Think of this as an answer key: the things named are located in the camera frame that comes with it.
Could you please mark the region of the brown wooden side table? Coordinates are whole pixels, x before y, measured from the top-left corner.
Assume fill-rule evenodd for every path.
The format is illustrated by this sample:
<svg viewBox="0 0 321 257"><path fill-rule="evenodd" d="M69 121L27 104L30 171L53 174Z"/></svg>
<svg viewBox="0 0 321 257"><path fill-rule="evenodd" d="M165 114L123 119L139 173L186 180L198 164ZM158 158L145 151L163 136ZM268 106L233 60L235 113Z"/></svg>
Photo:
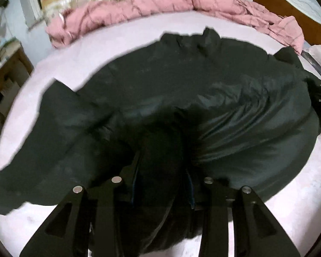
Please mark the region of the brown wooden side table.
<svg viewBox="0 0 321 257"><path fill-rule="evenodd" d="M0 48L0 135L12 103L33 69L22 43L16 38Z"/></svg>

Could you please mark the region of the pink plaid quilt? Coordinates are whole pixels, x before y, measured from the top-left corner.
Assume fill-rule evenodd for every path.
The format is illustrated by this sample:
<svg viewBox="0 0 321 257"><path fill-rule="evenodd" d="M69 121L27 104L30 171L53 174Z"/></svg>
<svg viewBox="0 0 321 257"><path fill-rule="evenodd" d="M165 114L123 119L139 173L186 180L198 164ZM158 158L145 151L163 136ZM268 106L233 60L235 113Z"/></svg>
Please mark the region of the pink plaid quilt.
<svg viewBox="0 0 321 257"><path fill-rule="evenodd" d="M301 54L304 34L295 17L280 17L247 0L121 0L91 1L53 18L46 27L55 48L63 48L101 27L162 13L197 11L233 21L267 34Z"/></svg>

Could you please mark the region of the pale pink bed sheet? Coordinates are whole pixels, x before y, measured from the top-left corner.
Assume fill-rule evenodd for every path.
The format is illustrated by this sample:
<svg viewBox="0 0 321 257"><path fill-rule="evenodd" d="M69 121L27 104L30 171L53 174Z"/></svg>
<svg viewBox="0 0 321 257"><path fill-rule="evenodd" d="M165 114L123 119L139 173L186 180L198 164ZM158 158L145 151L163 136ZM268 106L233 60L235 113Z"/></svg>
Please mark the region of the pale pink bed sheet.
<svg viewBox="0 0 321 257"><path fill-rule="evenodd" d="M71 46L54 50L37 63L30 79L17 95L0 137L0 170L8 165L35 123L42 93L54 81L77 90L98 68L113 58L156 41L165 32L200 34L206 27L220 36L247 41L276 53L281 44L253 28L198 12L153 15L104 27ZM321 135L302 171L267 207L304 255L321 233Z"/></svg>

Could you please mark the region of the dark grey cloth strip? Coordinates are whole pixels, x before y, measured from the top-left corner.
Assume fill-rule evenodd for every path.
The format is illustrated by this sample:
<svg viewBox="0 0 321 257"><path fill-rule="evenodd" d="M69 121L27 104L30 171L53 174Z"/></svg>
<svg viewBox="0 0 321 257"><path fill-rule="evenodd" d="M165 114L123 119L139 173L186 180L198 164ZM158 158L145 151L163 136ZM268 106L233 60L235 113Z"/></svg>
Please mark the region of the dark grey cloth strip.
<svg viewBox="0 0 321 257"><path fill-rule="evenodd" d="M317 73L321 75L321 65L312 57L312 55L306 51L302 51L301 55L314 67Z"/></svg>

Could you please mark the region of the large black jacket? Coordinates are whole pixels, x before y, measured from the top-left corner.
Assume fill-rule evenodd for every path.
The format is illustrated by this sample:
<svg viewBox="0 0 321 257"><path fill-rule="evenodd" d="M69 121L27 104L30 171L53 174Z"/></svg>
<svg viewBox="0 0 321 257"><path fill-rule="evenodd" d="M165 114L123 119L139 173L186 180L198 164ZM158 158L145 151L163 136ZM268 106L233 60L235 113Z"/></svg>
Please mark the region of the large black jacket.
<svg viewBox="0 0 321 257"><path fill-rule="evenodd" d="M164 34L106 64L78 91L53 82L35 125L0 171L0 214L56 205L71 188L98 188L124 168L126 219L138 255L202 230L191 184L226 178L268 200L305 166L319 132L292 48Z"/></svg>

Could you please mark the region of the white and wood headboard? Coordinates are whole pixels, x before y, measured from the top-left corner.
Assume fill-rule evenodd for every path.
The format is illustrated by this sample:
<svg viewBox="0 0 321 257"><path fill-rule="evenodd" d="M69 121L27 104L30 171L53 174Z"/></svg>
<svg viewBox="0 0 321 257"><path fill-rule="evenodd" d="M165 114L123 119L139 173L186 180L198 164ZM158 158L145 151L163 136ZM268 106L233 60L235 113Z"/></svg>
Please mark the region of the white and wood headboard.
<svg viewBox="0 0 321 257"><path fill-rule="evenodd" d="M294 16L310 45L321 45L321 17L309 0L249 0L266 7L269 11L285 17Z"/></svg>

